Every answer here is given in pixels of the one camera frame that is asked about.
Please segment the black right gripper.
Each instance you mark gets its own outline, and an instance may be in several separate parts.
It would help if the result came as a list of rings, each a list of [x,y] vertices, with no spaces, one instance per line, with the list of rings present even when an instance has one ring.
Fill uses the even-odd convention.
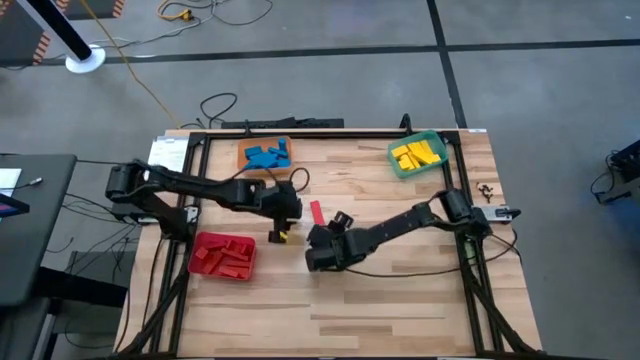
[[[354,219],[338,211],[327,226],[314,225],[306,241],[305,260],[310,272],[344,271],[363,261],[370,249],[365,240],[366,230],[351,229]]]

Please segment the red plastic bin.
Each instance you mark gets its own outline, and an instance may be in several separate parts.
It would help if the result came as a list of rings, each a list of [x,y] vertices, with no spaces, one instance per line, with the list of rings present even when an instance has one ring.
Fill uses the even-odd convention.
[[[222,258],[222,260],[220,262],[220,265],[219,265],[219,267],[220,266],[233,266],[233,267],[246,267],[246,268],[249,268],[250,271],[251,271],[251,275],[249,276],[249,278],[247,280],[222,277],[222,276],[218,275],[216,273],[216,271],[215,271],[214,274],[204,274],[203,273],[204,259],[199,259],[199,258],[197,258],[195,256],[196,251],[199,248],[202,247],[203,243],[213,242],[213,241],[226,241],[227,242],[228,240],[231,240],[231,239],[252,239],[255,242],[255,240],[253,238],[244,237],[244,236],[228,235],[228,234],[221,234],[221,233],[210,233],[210,232],[201,232],[201,233],[199,233],[196,236],[196,239],[194,241],[194,250],[193,250],[192,254],[190,255],[189,262],[188,262],[188,265],[187,265],[188,272],[191,273],[191,274],[208,276],[208,277],[217,277],[217,278],[230,279],[230,280],[236,280],[236,281],[248,281],[251,278],[252,274],[253,274],[253,269],[254,269],[254,265],[255,265],[255,260],[256,260],[256,255],[257,255],[256,242],[255,242],[255,245],[254,245],[254,248],[253,248],[252,252],[247,253],[247,254],[243,254],[243,255],[246,255],[246,256],[250,257],[249,262],[242,262],[242,261],[233,259],[231,257],[225,256],[223,254],[223,258]]]

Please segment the orange translucent plastic bin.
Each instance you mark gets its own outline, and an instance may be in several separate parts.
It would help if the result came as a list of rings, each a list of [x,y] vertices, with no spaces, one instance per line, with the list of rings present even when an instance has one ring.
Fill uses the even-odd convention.
[[[252,157],[247,158],[245,156],[244,150],[247,147],[260,146],[262,148],[262,153],[269,153],[269,147],[274,147],[279,149],[278,140],[280,138],[284,138],[287,141],[287,150],[288,153],[286,157],[278,157],[278,159],[290,159],[291,166],[288,168],[264,168],[264,169],[246,169],[245,165],[251,160]],[[283,175],[288,174],[292,170],[293,165],[293,148],[291,139],[288,136],[276,136],[276,137],[263,137],[263,138],[251,138],[251,139],[243,139],[239,140],[237,144],[237,168],[239,170],[244,170],[246,175],[258,176],[258,177],[266,177],[267,171],[270,171],[274,175]]]

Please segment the black power strip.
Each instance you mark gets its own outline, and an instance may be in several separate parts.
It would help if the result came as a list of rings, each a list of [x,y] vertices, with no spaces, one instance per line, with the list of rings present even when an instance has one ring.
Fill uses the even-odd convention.
[[[343,118],[303,118],[288,117],[279,120],[244,120],[224,122],[222,129],[286,129],[286,128],[343,128]]]

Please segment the teal translucent plastic bin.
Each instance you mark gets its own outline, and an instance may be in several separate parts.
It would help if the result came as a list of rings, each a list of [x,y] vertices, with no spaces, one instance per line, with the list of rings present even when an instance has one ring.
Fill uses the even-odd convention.
[[[391,150],[398,146],[402,146],[402,145],[407,146],[409,143],[414,143],[414,142],[420,143],[421,140],[426,140],[429,143],[433,153],[438,154],[441,158],[441,161],[435,164],[425,164],[424,162],[418,163],[412,158],[409,151],[407,154],[403,156],[409,156],[411,158],[415,166],[415,169],[411,171],[403,171],[398,164],[399,158],[394,158],[393,155],[391,154]],[[435,169],[436,167],[443,165],[448,160],[448,151],[447,151],[446,145],[444,144],[439,134],[435,131],[429,130],[429,131],[416,133],[410,136],[406,136],[404,138],[401,138],[397,141],[390,143],[387,147],[387,157],[397,177],[409,178],[414,175],[424,173],[428,170]]]

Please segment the white booklet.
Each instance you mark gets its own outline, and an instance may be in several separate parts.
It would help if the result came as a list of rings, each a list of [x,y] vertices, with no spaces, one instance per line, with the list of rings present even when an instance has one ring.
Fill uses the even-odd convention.
[[[151,144],[147,163],[181,172],[188,144],[188,137],[158,136]]]

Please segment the black desk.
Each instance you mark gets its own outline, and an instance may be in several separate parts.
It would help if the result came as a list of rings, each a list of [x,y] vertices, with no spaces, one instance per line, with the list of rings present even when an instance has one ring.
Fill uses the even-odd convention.
[[[76,161],[69,154],[0,156],[0,168],[22,170],[11,197],[30,206],[0,220],[0,307],[30,297]]]

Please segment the hazard-striped dark platform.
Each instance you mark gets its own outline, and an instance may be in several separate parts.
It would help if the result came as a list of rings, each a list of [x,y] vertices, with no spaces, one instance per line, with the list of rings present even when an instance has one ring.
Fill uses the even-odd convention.
[[[126,0],[84,0],[98,19],[118,18],[122,15]],[[81,0],[69,0],[64,9],[69,20],[90,20],[91,14]]]
[[[0,67],[19,70],[64,58],[48,53],[53,41],[50,27],[27,0],[0,0]]]

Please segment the dark tablet screen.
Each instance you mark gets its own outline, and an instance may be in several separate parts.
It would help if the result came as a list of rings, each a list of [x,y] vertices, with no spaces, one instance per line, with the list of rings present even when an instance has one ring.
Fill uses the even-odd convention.
[[[0,219],[26,214],[29,211],[28,204],[0,193]]]

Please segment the white paper sheet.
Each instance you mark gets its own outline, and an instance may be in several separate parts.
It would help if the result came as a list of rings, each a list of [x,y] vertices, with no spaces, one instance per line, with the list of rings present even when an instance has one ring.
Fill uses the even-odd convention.
[[[11,197],[22,170],[20,168],[0,168],[0,194]]]

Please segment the black aluminium table frame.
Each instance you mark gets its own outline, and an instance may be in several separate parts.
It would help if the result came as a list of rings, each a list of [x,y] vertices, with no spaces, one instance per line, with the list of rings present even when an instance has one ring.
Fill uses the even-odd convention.
[[[395,130],[302,130],[292,135],[296,184],[305,202],[320,202],[367,227],[430,200],[452,183],[475,203],[479,186],[504,199],[487,133],[462,130],[451,169],[413,178],[394,174],[387,147]],[[471,355],[475,351],[454,238],[424,228],[381,246],[346,273],[311,273],[304,261],[313,224],[305,213],[286,244],[267,240],[270,222],[202,205],[207,232],[253,238],[256,266],[248,281],[193,275],[186,289],[177,353],[181,357],[396,357]]]

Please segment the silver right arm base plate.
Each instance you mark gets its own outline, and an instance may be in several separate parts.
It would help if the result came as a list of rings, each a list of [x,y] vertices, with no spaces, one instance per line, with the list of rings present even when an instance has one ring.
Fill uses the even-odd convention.
[[[474,206],[473,209],[481,211],[486,220],[489,222],[508,223],[513,221],[521,214],[520,209],[511,208],[506,205],[480,205]]]

